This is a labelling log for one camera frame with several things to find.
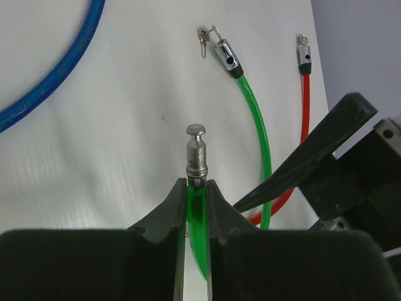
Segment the green tube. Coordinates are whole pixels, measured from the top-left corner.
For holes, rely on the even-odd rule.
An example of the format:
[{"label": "green tube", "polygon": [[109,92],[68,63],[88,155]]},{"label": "green tube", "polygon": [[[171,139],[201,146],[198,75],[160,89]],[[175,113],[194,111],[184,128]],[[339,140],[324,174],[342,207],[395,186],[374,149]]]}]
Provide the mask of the green tube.
[{"label": "green tube", "polygon": [[206,187],[187,187],[187,231],[192,254],[206,279]]},{"label": "green tube", "polygon": [[[237,80],[237,84],[245,96],[246,102],[251,110],[252,117],[255,121],[256,130],[258,132],[259,144],[261,148],[262,163],[263,163],[263,178],[266,180],[271,176],[271,157],[268,135],[266,133],[266,128],[264,126],[262,113],[260,111],[258,102],[256,101],[255,95],[252,92],[245,76],[241,76]],[[271,202],[263,205],[263,214],[261,229],[269,229],[270,225],[270,215],[271,215]]]},{"label": "green tube", "polygon": [[[263,117],[256,98],[244,76],[238,78],[237,84],[244,94],[251,109],[256,129],[263,162],[263,177],[267,179],[271,175],[271,158],[268,135],[264,127]],[[271,202],[263,205],[261,229],[269,229],[271,215]],[[187,231],[190,247],[195,261],[203,277],[207,278],[206,256],[206,188],[187,188]]]}]

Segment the white table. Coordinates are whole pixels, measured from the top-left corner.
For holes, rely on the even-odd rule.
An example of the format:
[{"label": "white table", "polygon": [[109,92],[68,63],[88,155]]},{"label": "white table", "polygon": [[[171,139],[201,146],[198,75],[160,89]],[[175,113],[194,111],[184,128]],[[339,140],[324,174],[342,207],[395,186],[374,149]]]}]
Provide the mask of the white table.
[{"label": "white table", "polygon": [[[87,4],[1,1],[1,108],[59,60]],[[201,58],[197,28],[211,24],[241,60],[277,168],[299,142],[298,33],[309,37],[313,55],[311,129],[327,113],[309,0],[108,0],[73,73],[0,135],[0,230],[130,226],[185,177],[192,123],[207,129],[209,179],[225,198],[233,204],[255,187],[261,158],[247,104],[212,49]],[[296,191],[271,224],[307,228],[315,219]],[[184,299],[206,296],[187,244]]]}]

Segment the blue cable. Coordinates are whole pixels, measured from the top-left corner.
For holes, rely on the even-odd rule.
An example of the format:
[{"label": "blue cable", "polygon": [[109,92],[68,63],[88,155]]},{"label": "blue cable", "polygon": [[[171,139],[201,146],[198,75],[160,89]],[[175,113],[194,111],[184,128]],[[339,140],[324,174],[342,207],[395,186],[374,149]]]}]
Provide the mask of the blue cable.
[{"label": "blue cable", "polygon": [[73,71],[95,34],[106,0],[91,0],[82,27],[58,64],[31,91],[0,112],[0,133],[31,113],[44,102]]}]

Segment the red cable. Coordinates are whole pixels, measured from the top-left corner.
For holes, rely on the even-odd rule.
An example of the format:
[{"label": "red cable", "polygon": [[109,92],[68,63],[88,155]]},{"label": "red cable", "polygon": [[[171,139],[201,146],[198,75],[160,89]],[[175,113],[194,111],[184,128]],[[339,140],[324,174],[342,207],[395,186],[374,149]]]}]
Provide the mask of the red cable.
[{"label": "red cable", "polygon": [[[310,77],[309,74],[303,75],[303,99],[302,99],[302,127],[301,127],[301,142],[306,139],[309,134],[309,122],[311,113],[311,92],[310,92]],[[291,197],[294,189],[287,190],[283,193],[271,206],[271,216],[275,215]],[[261,223],[262,211],[248,217],[247,219],[252,224]]]}]

